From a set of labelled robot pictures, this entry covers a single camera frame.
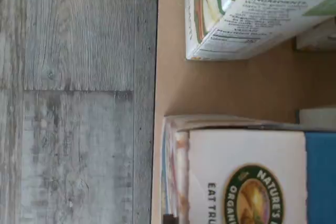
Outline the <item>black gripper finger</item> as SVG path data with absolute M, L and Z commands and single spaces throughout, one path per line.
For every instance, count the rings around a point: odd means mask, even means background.
M 164 214 L 162 216 L 163 224 L 179 224 L 179 217 L 173 214 Z

